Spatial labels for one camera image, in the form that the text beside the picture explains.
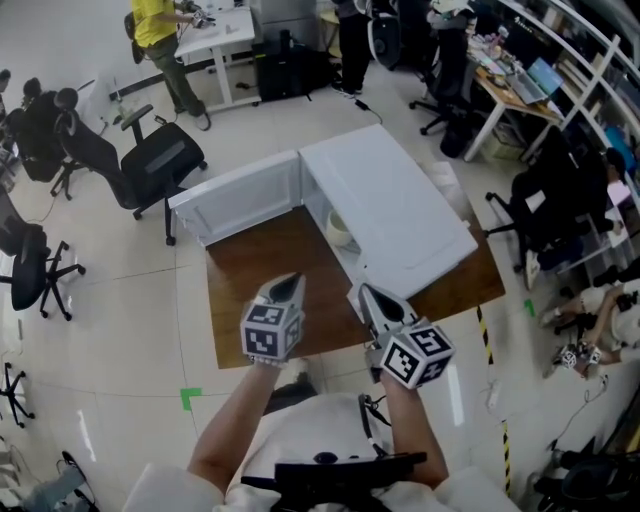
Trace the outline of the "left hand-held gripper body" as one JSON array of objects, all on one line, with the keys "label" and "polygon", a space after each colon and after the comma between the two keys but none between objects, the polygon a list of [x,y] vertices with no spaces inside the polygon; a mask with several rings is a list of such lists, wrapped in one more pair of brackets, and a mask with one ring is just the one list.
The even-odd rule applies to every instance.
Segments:
[{"label": "left hand-held gripper body", "polygon": [[284,362],[303,337],[304,319],[296,307],[251,302],[240,324],[243,353]]}]

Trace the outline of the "cream yellow mug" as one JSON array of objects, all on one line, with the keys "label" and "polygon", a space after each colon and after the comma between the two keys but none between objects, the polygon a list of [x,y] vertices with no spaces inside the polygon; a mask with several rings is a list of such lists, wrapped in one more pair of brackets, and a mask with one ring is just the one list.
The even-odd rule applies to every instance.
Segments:
[{"label": "cream yellow mug", "polygon": [[353,236],[335,210],[331,210],[328,214],[326,237],[329,243],[335,247],[345,247],[353,240]]}]

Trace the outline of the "white microwave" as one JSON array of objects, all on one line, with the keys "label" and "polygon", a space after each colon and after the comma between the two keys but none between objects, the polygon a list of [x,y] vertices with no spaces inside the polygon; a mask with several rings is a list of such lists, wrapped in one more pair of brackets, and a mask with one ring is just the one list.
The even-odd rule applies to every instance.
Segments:
[{"label": "white microwave", "polygon": [[336,213],[357,247],[332,250],[353,284],[408,299],[478,247],[411,156],[376,124],[245,165],[170,198],[207,247],[303,206],[320,231]]}]

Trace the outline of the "person's left forearm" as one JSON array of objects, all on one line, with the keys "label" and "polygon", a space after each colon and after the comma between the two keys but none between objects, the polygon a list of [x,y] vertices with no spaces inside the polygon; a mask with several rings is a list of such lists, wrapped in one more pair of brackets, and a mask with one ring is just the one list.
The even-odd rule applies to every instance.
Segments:
[{"label": "person's left forearm", "polygon": [[281,368],[255,363],[199,437],[187,470],[225,493],[240,468]]}]

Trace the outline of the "brown wooden table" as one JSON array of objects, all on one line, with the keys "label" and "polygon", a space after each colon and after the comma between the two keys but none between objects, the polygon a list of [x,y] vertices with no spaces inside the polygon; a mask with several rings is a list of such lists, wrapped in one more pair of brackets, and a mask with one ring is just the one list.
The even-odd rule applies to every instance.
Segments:
[{"label": "brown wooden table", "polygon": [[[416,313],[440,321],[504,296],[505,287],[471,203],[447,162],[424,172],[459,217],[469,222],[477,249],[446,275],[410,298]],[[293,353],[315,356],[362,344],[370,333],[348,304],[351,282],[303,207],[237,233],[207,249],[207,279],[217,363],[248,365],[240,324],[262,294],[287,301],[304,285],[303,339]]]}]

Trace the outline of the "yellow black hazard tape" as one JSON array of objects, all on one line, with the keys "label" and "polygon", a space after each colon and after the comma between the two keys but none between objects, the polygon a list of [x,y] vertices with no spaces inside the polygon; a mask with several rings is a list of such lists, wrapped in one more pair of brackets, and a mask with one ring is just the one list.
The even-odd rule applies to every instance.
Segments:
[{"label": "yellow black hazard tape", "polygon": [[[487,379],[486,379],[486,388],[483,390],[483,393],[488,394],[489,384],[491,381],[498,379],[496,373],[496,365],[495,358],[493,355],[493,351],[491,348],[491,343],[489,339],[489,332],[486,320],[484,318],[483,311],[480,306],[476,307],[476,316],[479,323],[479,328],[481,332],[481,338],[483,341],[483,345],[485,348],[486,356],[487,356]],[[501,439],[502,446],[504,452],[504,492],[507,497],[511,497],[511,487],[512,487],[512,471],[511,471],[511,461],[510,461],[510,437],[509,437],[509,428],[506,419],[503,419],[497,415],[497,407],[495,411],[488,411],[487,413],[492,416],[494,419],[499,421],[499,425],[501,427]]]}]

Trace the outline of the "person's white shirt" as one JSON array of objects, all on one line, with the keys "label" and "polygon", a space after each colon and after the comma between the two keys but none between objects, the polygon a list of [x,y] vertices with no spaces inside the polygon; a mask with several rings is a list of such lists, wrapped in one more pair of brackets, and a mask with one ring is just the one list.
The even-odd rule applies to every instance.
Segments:
[{"label": "person's white shirt", "polygon": [[[310,460],[320,452],[340,457],[372,454],[355,395],[323,394],[261,420],[239,474],[271,477],[281,460]],[[391,512],[520,512],[495,483],[474,467],[452,474],[437,489],[398,482],[375,497]],[[149,464],[122,512],[270,512],[276,493],[234,479],[227,492],[184,469]]]}]

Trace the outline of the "black office chair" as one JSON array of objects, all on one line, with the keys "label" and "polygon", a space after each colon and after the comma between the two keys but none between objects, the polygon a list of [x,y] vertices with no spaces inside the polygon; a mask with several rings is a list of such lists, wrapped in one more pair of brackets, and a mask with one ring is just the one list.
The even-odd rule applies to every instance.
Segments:
[{"label": "black office chair", "polygon": [[2,380],[0,381],[0,397],[7,400],[9,411],[17,427],[26,428],[27,420],[36,418],[34,412],[27,410],[24,383],[27,374],[23,370],[16,371],[10,362],[3,364]]},{"label": "black office chair", "polygon": [[72,314],[63,304],[58,281],[74,272],[84,276],[86,268],[79,263],[60,266],[63,253],[69,250],[69,244],[61,241],[52,253],[44,228],[25,221],[0,185],[0,252],[13,258],[11,274],[0,275],[0,284],[10,286],[14,311],[25,311],[40,301],[40,314],[47,319],[49,313],[45,306],[52,294],[64,319],[72,320]]},{"label": "black office chair", "polygon": [[16,143],[29,178],[42,183],[55,180],[50,190],[51,196],[56,197],[62,192],[71,201],[71,176],[75,171],[85,169],[85,166],[66,153],[54,129],[46,128],[24,115]]},{"label": "black office chair", "polygon": [[132,131],[136,145],[119,157],[110,142],[81,121],[76,111],[78,100],[77,91],[71,88],[54,97],[60,110],[54,131],[67,156],[102,176],[119,206],[131,211],[136,220],[155,204],[163,204],[166,244],[175,245],[169,199],[184,190],[181,183],[191,172],[208,167],[201,148],[173,122],[164,122],[143,136],[140,120],[153,110],[146,105],[122,121],[121,129]]},{"label": "black office chair", "polygon": [[434,105],[424,101],[409,104],[436,114],[436,118],[420,128],[426,136],[438,124],[465,119],[473,110],[470,90],[477,65],[468,59],[470,33],[475,29],[476,14],[470,7],[439,13],[432,9],[428,23],[438,43],[439,73],[426,80],[427,90],[436,101]]},{"label": "black office chair", "polygon": [[592,214],[596,171],[604,153],[574,154],[559,127],[553,125],[534,164],[514,178],[510,199],[504,201],[493,192],[486,195],[513,219],[527,289],[534,287],[540,273],[578,260],[582,238],[590,230],[598,232]]}]

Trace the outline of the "pale storage crate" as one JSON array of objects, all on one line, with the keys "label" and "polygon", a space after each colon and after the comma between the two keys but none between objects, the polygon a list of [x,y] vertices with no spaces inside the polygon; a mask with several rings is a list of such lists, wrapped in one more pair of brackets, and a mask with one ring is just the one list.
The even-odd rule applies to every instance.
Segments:
[{"label": "pale storage crate", "polygon": [[516,132],[508,125],[497,124],[481,147],[485,159],[516,161],[525,151]]}]

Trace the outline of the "black case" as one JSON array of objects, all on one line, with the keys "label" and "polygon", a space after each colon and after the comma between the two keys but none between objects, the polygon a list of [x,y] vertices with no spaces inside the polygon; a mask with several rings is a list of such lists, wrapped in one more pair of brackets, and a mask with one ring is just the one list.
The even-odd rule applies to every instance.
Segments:
[{"label": "black case", "polygon": [[309,96],[330,85],[336,70],[326,53],[298,42],[289,30],[252,45],[258,95],[263,103]]}]

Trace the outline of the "black wheeled machine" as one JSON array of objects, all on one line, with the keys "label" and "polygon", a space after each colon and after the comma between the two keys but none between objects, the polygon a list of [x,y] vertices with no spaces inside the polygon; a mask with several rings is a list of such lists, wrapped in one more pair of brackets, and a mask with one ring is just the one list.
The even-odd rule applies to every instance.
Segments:
[{"label": "black wheeled machine", "polygon": [[534,473],[532,490],[541,496],[537,512],[640,512],[640,450],[594,453],[553,449],[551,465],[561,478]]}]

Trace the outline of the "wooden desk with white legs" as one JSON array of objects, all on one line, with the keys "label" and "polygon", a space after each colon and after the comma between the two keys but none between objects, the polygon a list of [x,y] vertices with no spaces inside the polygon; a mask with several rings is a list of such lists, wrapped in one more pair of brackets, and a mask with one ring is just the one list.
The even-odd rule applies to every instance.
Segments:
[{"label": "wooden desk with white legs", "polygon": [[500,118],[508,111],[532,115],[547,121],[547,126],[534,141],[532,148],[536,148],[541,143],[551,125],[560,125],[564,120],[562,115],[557,114],[544,104],[526,105],[509,85],[505,89],[500,89],[489,80],[489,73],[482,68],[476,69],[474,81],[491,96],[495,105],[464,154],[463,160],[465,162],[471,162],[475,158],[487,137],[492,134]]}]

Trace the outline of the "open laptop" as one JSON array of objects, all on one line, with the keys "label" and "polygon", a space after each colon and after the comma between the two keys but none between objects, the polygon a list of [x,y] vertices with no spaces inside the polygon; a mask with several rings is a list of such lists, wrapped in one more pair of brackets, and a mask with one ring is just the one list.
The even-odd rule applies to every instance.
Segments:
[{"label": "open laptop", "polygon": [[507,78],[507,83],[526,105],[548,99],[563,84],[563,79],[543,59],[536,59],[523,73]]}]

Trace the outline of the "small yellow table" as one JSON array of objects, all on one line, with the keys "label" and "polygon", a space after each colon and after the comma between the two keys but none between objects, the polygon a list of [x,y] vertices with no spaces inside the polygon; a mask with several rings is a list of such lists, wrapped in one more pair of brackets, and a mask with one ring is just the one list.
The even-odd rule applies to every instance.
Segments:
[{"label": "small yellow table", "polygon": [[339,20],[334,9],[323,10],[319,14],[321,41],[328,53],[334,56],[339,51]]}]

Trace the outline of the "white shelf unit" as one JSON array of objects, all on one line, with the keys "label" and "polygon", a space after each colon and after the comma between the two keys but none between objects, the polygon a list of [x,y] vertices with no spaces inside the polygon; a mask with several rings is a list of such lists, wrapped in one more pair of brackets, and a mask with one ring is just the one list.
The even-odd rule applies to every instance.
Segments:
[{"label": "white shelf unit", "polygon": [[548,42],[564,84],[554,95],[560,129],[603,150],[618,144],[632,155],[632,193],[640,194],[640,68],[568,0],[496,0],[505,15]]}]

